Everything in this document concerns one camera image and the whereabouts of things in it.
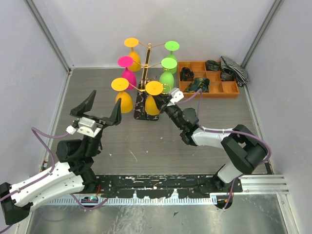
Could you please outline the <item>orange goblet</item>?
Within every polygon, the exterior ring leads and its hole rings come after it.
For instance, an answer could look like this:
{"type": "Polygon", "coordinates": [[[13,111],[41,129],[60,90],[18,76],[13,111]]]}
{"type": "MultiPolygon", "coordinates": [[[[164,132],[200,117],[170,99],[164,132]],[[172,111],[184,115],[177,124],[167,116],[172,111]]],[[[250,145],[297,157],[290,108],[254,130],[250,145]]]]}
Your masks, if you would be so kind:
{"type": "Polygon", "coordinates": [[[112,81],[111,87],[118,92],[115,102],[121,99],[121,112],[123,114],[131,112],[133,109],[133,101],[131,96],[126,92],[129,87],[128,80],[125,78],[116,78],[112,81]]]}
{"type": "Polygon", "coordinates": [[[156,116],[159,114],[159,109],[156,106],[154,96],[161,94],[163,86],[158,81],[150,81],[146,84],[145,91],[148,94],[145,101],[145,112],[149,115],[156,116]]]}
{"type": "Polygon", "coordinates": [[[127,38],[124,41],[124,45],[131,49],[128,56],[130,56],[134,61],[129,69],[133,72],[139,71],[141,69],[141,59],[139,54],[135,51],[135,47],[139,45],[139,40],[136,38],[127,38]]]}

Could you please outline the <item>green goblet back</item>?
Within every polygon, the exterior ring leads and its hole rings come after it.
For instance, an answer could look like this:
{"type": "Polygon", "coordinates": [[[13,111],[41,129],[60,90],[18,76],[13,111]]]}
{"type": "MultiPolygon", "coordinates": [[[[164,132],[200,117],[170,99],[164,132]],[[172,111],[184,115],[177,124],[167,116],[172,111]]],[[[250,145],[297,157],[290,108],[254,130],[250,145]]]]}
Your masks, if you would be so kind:
{"type": "Polygon", "coordinates": [[[163,73],[159,78],[159,82],[165,85],[167,90],[174,88],[175,79],[173,74],[176,72],[177,61],[173,58],[164,58],[161,61],[163,73]]]}

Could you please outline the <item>green goblet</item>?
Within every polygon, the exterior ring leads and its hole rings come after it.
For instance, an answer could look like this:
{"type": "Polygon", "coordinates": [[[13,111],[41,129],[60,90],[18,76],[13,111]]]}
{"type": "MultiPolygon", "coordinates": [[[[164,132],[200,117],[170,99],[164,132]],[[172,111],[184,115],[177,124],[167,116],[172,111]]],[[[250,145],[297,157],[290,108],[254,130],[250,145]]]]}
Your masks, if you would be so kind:
{"type": "Polygon", "coordinates": [[[174,88],[175,79],[173,74],[176,72],[177,61],[173,58],[164,58],[161,61],[163,73],[159,78],[159,82],[165,85],[167,90],[174,88]]]}
{"type": "Polygon", "coordinates": [[[180,48],[180,45],[177,41],[171,40],[165,43],[166,50],[169,51],[167,58],[172,58],[177,62],[177,58],[174,55],[174,51],[177,51],[180,48]]]}

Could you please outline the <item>green goblet front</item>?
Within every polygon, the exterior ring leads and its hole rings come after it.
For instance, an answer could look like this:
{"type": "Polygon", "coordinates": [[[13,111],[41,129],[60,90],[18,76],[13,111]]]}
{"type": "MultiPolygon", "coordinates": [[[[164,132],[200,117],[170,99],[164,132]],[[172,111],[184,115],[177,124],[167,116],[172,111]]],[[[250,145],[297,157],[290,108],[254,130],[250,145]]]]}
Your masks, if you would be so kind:
{"type": "Polygon", "coordinates": [[[174,55],[174,51],[177,51],[180,48],[180,45],[177,41],[171,40],[165,43],[166,50],[169,51],[167,58],[172,58],[177,62],[177,58],[174,55]]]}

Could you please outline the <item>pink plastic goblet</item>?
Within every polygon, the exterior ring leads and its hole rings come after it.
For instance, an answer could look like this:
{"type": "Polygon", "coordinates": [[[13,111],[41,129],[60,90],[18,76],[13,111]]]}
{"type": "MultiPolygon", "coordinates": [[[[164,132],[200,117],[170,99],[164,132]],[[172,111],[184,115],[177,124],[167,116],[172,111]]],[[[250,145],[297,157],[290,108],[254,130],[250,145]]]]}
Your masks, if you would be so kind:
{"type": "Polygon", "coordinates": [[[134,60],[130,56],[122,56],[118,59],[117,63],[120,67],[125,68],[125,70],[121,74],[121,77],[129,81],[129,86],[127,90],[133,90],[133,87],[131,85],[137,85],[137,78],[134,72],[130,70],[130,67],[134,63],[134,60]]]}

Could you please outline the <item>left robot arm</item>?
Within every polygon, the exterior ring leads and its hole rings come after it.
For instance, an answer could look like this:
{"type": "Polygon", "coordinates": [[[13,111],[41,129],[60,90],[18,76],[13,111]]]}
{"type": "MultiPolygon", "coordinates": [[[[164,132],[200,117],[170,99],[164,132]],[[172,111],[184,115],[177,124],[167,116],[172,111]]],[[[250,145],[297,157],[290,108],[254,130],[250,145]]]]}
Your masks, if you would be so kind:
{"type": "Polygon", "coordinates": [[[80,105],[70,111],[76,117],[66,128],[67,135],[79,133],[82,139],[61,140],[55,154],[50,154],[52,166],[39,174],[16,184],[2,183],[0,204],[5,224],[16,224],[40,207],[63,195],[93,193],[98,180],[91,166],[93,158],[103,149],[103,130],[121,122],[121,99],[118,99],[109,117],[88,115],[96,90],[80,105]]]}

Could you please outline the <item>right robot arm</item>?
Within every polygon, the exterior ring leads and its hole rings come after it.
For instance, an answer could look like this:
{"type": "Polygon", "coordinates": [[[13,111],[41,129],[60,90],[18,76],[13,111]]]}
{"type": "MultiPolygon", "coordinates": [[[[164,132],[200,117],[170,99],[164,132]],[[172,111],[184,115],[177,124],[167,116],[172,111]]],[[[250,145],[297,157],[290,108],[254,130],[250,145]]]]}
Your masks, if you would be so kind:
{"type": "Polygon", "coordinates": [[[211,146],[223,149],[229,162],[213,176],[212,184],[219,192],[225,192],[241,175],[250,175],[255,168],[268,161],[272,155],[270,146],[255,136],[246,126],[237,125],[230,129],[213,129],[199,123],[199,110],[186,108],[183,93],[174,88],[167,94],[159,94],[153,99],[157,109],[166,113],[181,131],[182,141],[191,146],[211,146]]]}

